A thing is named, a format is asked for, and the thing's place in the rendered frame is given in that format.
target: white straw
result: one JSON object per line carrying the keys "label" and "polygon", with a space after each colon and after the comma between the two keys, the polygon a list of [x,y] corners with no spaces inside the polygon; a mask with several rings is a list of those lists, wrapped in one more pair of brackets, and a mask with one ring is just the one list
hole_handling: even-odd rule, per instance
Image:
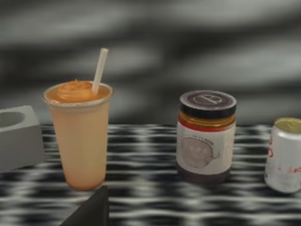
{"label": "white straw", "polygon": [[109,50],[106,48],[102,48],[100,50],[100,55],[99,55],[98,64],[97,64],[97,68],[96,68],[96,72],[95,72],[93,86],[92,86],[92,92],[94,93],[94,95],[96,95],[98,92],[99,83],[102,79],[104,64],[105,64],[105,60],[107,58],[108,52],[109,52]]}

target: white label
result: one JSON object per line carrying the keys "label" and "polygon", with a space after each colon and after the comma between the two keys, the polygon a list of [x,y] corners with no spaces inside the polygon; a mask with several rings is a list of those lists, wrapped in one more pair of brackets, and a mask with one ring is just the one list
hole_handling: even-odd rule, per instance
{"label": "white label", "polygon": [[299,139],[285,138],[273,128],[265,167],[265,181],[275,190],[292,193],[301,185],[301,143]]}
{"label": "white label", "polygon": [[232,163],[235,124],[225,131],[202,132],[177,126],[177,163],[185,170],[203,174],[219,174]]}

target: cup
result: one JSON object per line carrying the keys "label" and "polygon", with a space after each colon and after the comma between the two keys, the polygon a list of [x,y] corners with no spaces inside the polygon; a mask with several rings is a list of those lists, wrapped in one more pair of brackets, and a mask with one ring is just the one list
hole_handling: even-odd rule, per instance
{"label": "cup", "polygon": [[105,180],[108,142],[109,105],[113,89],[103,83],[109,95],[81,103],[61,103],[43,99],[49,107],[67,184],[85,191],[98,187]]}

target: soda can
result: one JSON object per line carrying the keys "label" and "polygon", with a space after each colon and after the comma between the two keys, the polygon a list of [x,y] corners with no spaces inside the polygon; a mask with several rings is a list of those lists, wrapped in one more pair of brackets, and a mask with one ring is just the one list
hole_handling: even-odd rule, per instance
{"label": "soda can", "polygon": [[269,141],[264,179],[282,193],[301,188],[301,120],[280,118],[275,121]]}

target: amber jar contents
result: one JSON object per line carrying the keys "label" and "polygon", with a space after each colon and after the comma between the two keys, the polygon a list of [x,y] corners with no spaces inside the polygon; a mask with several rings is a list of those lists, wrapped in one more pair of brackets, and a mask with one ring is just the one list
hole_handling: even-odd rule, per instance
{"label": "amber jar contents", "polygon": [[193,91],[180,98],[176,164],[186,181],[224,182],[232,162],[236,99],[216,91]]}

